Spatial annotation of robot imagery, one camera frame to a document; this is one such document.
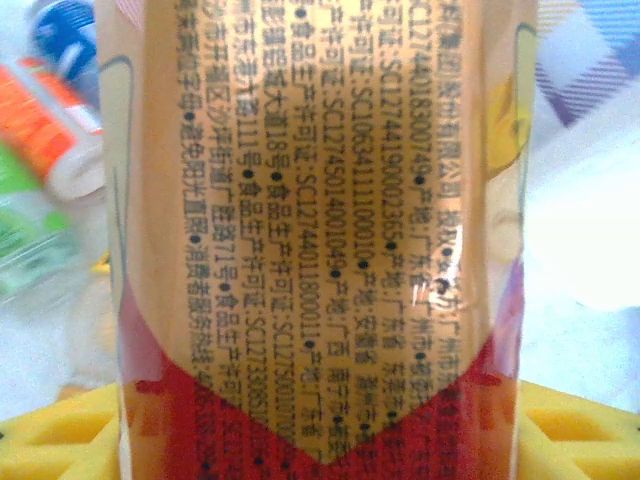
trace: yellow stand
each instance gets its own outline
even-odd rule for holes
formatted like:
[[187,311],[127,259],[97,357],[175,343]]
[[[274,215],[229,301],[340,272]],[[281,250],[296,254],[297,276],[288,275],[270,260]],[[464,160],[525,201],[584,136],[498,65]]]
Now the yellow stand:
[[[526,382],[521,393],[519,480],[640,480],[640,416]],[[0,423],[0,479],[118,480],[117,412],[110,385]]]

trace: red label section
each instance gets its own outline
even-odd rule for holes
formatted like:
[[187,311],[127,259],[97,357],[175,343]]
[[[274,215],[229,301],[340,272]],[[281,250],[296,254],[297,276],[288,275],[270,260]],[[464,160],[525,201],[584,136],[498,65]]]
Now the red label section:
[[317,463],[171,362],[127,288],[121,360],[133,478],[507,479],[521,276],[517,263],[494,334],[457,382],[330,465]]

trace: purple plaid cloth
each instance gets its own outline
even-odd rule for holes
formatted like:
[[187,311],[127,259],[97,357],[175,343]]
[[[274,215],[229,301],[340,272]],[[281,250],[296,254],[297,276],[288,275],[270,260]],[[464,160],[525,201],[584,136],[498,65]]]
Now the purple plaid cloth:
[[640,74],[640,0],[539,0],[538,88],[569,126]]

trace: orange label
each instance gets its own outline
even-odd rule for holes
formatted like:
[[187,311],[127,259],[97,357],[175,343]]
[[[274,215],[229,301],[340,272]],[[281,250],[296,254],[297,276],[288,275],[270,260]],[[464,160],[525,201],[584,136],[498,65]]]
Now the orange label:
[[40,178],[76,143],[73,134],[6,68],[0,68],[0,134]]
[[68,108],[84,105],[80,97],[62,83],[53,73],[41,70],[39,72],[33,72],[33,76],[38,79],[38,82],[40,82],[63,107]]
[[18,60],[18,63],[27,68],[42,68],[45,66],[42,60],[34,57],[21,58],[20,60]]

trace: plastic bottle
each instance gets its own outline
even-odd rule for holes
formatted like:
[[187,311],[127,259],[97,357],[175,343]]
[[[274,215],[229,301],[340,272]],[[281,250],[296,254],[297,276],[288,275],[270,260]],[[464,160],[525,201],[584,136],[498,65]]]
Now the plastic bottle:
[[[77,251],[67,217],[0,144],[0,302],[27,289],[44,293],[45,303],[61,298],[71,289],[59,274],[72,267]],[[34,289],[38,284],[42,288]]]
[[91,105],[100,108],[93,6],[79,0],[36,0],[28,11],[39,55]]
[[536,2],[391,3],[96,2],[123,480],[515,478]]
[[61,200],[104,186],[97,112],[38,59],[0,64],[0,137]]
[[117,379],[116,316],[108,260],[91,269],[67,324],[70,384],[96,388]]

